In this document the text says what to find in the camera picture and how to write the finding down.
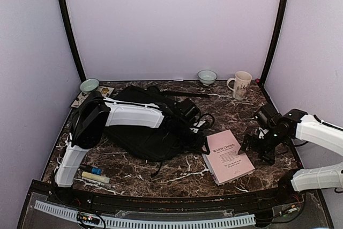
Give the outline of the black student bag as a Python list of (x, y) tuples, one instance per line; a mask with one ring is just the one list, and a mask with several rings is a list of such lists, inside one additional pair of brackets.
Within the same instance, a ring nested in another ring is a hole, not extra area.
[(113, 103), (119, 101), (143, 108), (153, 104), (153, 111), (160, 111), (163, 115), (161, 124), (156, 128), (126, 124), (111, 125), (104, 128), (104, 134), (111, 141), (133, 156), (142, 160), (163, 163), (180, 153), (210, 153), (206, 136), (202, 150), (189, 150), (184, 149), (176, 136), (166, 128), (167, 121), (177, 121), (186, 124), (194, 132), (203, 132), (209, 126), (199, 125), (200, 119), (203, 117), (201, 112), (197, 116), (196, 122), (187, 121), (176, 108), (176, 103), (180, 101), (162, 95), (157, 87), (144, 89), (138, 86), (128, 86), (112, 100)]

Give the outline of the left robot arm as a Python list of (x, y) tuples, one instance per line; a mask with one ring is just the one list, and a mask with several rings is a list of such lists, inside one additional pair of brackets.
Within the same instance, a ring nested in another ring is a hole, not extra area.
[(54, 195), (64, 205), (76, 200), (73, 179), (86, 153), (103, 133), (132, 155), (160, 164), (182, 152), (209, 154), (200, 111), (190, 100), (175, 101), (142, 88), (115, 99), (92, 92), (72, 119), (65, 154), (55, 172)]

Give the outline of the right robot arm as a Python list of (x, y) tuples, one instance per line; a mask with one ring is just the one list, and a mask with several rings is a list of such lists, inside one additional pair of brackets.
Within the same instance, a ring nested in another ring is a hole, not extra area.
[[(289, 139), (298, 139), (342, 155), (342, 128), (325, 122), (316, 115), (299, 109), (292, 109), (281, 115), (273, 106), (267, 104), (255, 113), (255, 119), (259, 130), (253, 135), (245, 135), (239, 154), (252, 150), (258, 154), (260, 160), (274, 165), (275, 148)], [(342, 163), (288, 171), (279, 180), (273, 199), (278, 204), (285, 204), (295, 192), (327, 188), (342, 192)]]

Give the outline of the pink Warm Chord book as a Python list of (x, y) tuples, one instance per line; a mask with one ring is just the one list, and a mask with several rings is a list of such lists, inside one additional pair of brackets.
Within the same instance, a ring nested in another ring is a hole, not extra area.
[(230, 130), (207, 136), (209, 154), (203, 154), (205, 164), (217, 185), (223, 185), (254, 172), (255, 167), (243, 153)]

